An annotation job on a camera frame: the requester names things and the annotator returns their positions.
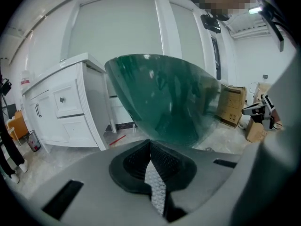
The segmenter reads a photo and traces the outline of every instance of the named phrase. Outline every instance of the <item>cabinet drawer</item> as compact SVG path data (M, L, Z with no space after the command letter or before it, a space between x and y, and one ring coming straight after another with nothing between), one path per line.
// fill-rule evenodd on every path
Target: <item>cabinet drawer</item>
M82 114L76 80L51 89L57 117Z
M84 115L58 119L69 136L69 143L80 147L95 145L94 138Z

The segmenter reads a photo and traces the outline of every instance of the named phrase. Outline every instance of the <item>marble floor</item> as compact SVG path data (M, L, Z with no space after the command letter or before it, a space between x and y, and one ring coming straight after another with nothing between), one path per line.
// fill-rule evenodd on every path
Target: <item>marble floor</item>
M105 132L104 137L107 143L110 144L123 135L126 136L112 144L111 147L122 146L130 142L148 138L139 128L120 130L116 134L108 131ZM233 129L219 123L214 132L201 144L196 145L195 148L202 150L211 147L216 152L241 154L247 144L249 144L249 142L245 139L245 131L239 127ZM47 153L44 148L40 148L37 152L32 152L26 142L23 142L18 148L29 163L28 171L23 173L19 167L16 167L17 175L20 177L18 184L11 182L7 176L4 176L4 178L12 190L22 194L28 199L41 184L46 182L53 175L59 173L79 159L99 151L96 147L78 148L53 146L50 153Z

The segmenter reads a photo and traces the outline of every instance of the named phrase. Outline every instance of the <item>white shoe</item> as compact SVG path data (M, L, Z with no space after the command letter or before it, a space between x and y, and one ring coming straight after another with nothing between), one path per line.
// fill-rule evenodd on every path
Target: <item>white shoe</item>
M18 183L20 181L20 179L18 178L18 176L16 175L16 173L9 175L9 178L14 182L14 183Z
M20 164L19 167L23 172L27 172L28 170L28 161L24 159L24 163Z

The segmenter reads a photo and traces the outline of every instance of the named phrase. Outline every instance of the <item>robotic claw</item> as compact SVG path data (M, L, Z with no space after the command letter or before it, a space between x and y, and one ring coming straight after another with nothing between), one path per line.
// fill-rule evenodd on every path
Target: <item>robotic claw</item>
M244 115L250 115L254 122L261 123L266 130L278 130L274 124L279 121L279 117L267 94L261 95L261 102L246 107L241 112Z

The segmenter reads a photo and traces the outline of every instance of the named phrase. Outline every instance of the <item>ceiling light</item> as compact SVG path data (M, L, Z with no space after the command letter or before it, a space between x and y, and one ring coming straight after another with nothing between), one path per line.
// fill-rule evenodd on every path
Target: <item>ceiling light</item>
M260 11L262 11L261 7L255 7L255 8L250 8L249 9L250 14L258 13Z

